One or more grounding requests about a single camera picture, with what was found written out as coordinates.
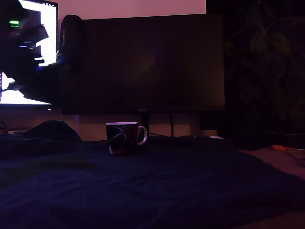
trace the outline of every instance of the green light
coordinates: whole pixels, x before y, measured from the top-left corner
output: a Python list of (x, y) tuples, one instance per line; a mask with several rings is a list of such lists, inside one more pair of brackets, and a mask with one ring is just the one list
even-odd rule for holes
[(19, 21), (10, 21), (10, 24), (19, 24)]

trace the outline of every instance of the houseplant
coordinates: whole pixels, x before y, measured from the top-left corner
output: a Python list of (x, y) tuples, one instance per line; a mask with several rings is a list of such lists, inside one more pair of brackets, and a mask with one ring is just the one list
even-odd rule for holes
[(305, 20), (280, 17), (266, 0), (245, 11), (224, 43), (227, 101), (249, 132), (305, 133)]

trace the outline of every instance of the computer screen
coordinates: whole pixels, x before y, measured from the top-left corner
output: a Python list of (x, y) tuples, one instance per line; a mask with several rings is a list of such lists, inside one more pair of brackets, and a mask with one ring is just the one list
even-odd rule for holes
[[(84, 67), (63, 78), (63, 114), (224, 108), (223, 18), (83, 20)], [(66, 45), (73, 41), (66, 30)]]
[[(49, 36), (31, 48), (38, 56), (35, 60), (42, 61), (37, 65), (44, 67), (55, 63), (58, 40), (58, 4), (42, 0), (19, 0), (19, 2), (26, 9), (29, 19), (23, 28), (26, 29), (37, 24), (42, 24)], [(9, 78), (5, 73), (0, 72), (0, 89), (6, 89), (9, 83), (14, 81), (13, 78)], [(46, 105), (48, 103), (26, 99), (20, 91), (4, 91), (0, 93), (0, 104)]]

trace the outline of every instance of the orange object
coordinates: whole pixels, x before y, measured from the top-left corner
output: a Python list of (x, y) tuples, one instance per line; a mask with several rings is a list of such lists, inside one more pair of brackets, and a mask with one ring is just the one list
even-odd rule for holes
[(277, 150), (277, 151), (303, 150), (303, 149), (294, 149), (294, 148), (288, 148), (288, 147), (285, 147), (285, 146), (277, 146), (277, 145), (272, 145), (272, 149)]

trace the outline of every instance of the leaf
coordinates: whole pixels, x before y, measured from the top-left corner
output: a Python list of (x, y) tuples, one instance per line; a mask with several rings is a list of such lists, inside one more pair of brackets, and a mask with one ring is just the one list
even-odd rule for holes
[(256, 36), (254, 36), (250, 41), (250, 51), (252, 53), (255, 53), (255, 49), (256, 49)]
[(263, 54), (267, 50), (264, 31), (256, 33), (250, 41), (250, 50), (252, 53)]
[(285, 37), (285, 35), (279, 32), (273, 34), (273, 39), (279, 42), (288, 42), (288, 39)]
[(226, 40), (224, 42), (224, 54), (227, 57), (234, 56), (234, 45), (230, 42), (230, 40)]
[(290, 47), (288, 43), (288, 39), (283, 35), (282, 33), (275, 33), (272, 37), (271, 44), (279, 51), (291, 55), (292, 54), (292, 48)]
[(246, 15), (247, 25), (262, 25), (262, 12), (258, 7), (252, 7)]
[(305, 17), (301, 17), (301, 18), (295, 20), (294, 23), (292, 23), (291, 27), (294, 27), (299, 22), (305, 22)]
[(267, 44), (263, 33), (259, 33), (256, 39), (256, 51), (258, 54), (263, 54), (267, 50)]
[(269, 6), (268, 4), (264, 3), (264, 10), (266, 15), (268, 16), (268, 18), (270, 18), (271, 20), (275, 19), (275, 11), (272, 9), (271, 6)]
[(253, 63), (249, 59), (247, 59), (245, 57), (241, 58), (241, 64), (245, 68), (248, 68), (248, 69), (252, 69), (253, 68)]

